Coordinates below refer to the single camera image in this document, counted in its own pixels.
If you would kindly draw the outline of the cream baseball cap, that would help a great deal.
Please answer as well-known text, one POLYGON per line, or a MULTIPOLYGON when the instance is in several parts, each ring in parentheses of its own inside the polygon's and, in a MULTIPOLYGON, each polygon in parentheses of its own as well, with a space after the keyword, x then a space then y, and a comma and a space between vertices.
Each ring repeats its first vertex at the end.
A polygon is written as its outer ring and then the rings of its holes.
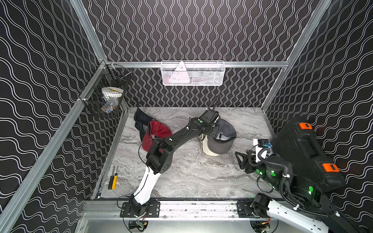
POLYGON ((207 135, 201 134, 197 138, 200 141, 202 150, 203 150, 203 152, 206 155, 208 155, 208 156, 219 156, 220 155, 220 154, 214 153, 213 151, 210 150, 210 148, 208 146, 208 137, 207 137, 207 135))

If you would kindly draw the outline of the red baseball cap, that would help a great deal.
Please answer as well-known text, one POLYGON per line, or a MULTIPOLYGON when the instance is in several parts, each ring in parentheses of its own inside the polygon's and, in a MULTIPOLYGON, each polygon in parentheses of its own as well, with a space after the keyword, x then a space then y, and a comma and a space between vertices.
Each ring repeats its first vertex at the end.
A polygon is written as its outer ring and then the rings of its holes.
POLYGON ((172 131, 163 123, 156 120, 151 120, 145 125, 146 129, 140 132, 142 140, 142 148, 148 152, 152 146, 152 139, 155 137, 165 138, 172 135, 172 131))

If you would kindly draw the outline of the navy baseball cap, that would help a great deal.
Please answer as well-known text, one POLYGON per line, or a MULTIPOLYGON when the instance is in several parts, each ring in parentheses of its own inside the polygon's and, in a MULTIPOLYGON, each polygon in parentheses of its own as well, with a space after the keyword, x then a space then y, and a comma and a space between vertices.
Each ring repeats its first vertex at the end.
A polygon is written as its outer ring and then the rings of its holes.
POLYGON ((144 140, 148 130, 151 128, 151 121, 154 118, 144 113, 139 107, 134 114, 135 128, 139 131, 141 141, 144 140))

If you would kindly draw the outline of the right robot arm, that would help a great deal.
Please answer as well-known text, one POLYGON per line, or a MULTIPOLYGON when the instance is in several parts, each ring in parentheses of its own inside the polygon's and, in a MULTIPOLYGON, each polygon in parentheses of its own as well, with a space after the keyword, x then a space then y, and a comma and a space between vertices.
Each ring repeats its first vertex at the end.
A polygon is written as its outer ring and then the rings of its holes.
POLYGON ((241 169, 255 173, 271 187, 261 191, 251 202, 251 213, 243 217, 276 218, 309 233, 363 233, 325 195, 321 187, 309 178, 293 172, 292 163, 272 154, 259 156, 255 162, 252 150, 235 152, 241 169))

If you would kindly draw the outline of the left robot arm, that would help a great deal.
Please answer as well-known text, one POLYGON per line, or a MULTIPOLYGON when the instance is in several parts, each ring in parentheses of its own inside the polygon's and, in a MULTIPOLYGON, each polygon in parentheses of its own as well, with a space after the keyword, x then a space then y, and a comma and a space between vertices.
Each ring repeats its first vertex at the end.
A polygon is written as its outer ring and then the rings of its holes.
POLYGON ((166 138, 151 138, 152 145, 146 155, 145 173, 138 189, 129 197, 130 213, 141 217, 146 212, 151 192, 160 177, 172 165, 175 151, 200 135, 212 135, 218 130, 220 115, 216 108, 221 94, 217 95, 199 117, 190 118, 186 127, 166 138))

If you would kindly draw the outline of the black orange tool case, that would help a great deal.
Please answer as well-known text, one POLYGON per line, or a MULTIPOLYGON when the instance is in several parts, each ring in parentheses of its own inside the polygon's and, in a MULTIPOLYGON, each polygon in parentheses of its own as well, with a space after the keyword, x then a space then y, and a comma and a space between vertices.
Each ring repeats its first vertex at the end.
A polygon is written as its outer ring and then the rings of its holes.
POLYGON ((346 185, 333 159, 325 154, 316 132, 305 118, 291 119, 272 139, 274 153, 292 163, 293 173, 329 192, 346 185))

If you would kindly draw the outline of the pink triangular card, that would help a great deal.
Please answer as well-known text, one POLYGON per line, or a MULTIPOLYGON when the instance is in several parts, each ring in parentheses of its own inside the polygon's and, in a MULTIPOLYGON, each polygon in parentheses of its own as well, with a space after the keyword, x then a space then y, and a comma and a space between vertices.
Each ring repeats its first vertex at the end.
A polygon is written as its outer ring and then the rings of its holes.
POLYGON ((172 72, 169 83, 171 85, 183 85, 190 83, 190 77, 184 61, 181 61, 174 72, 172 72))

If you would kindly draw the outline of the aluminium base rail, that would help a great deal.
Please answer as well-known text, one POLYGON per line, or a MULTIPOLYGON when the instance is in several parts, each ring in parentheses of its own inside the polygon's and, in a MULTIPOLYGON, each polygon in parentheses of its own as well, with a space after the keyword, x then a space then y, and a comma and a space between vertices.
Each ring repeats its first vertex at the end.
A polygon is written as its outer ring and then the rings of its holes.
POLYGON ((152 200, 142 215, 134 215, 127 201, 89 201, 83 220, 262 220, 250 209, 251 200, 162 201, 152 200))

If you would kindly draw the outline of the yellow handled screwdriver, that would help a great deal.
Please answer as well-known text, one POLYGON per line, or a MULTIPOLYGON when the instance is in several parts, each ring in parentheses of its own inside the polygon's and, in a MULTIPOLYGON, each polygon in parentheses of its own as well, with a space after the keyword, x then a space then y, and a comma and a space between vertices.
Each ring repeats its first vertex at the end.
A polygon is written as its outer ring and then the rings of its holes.
POLYGON ((117 178, 118 178, 118 167, 113 166, 112 175, 110 176, 110 180, 108 184, 109 190, 116 189, 117 178))

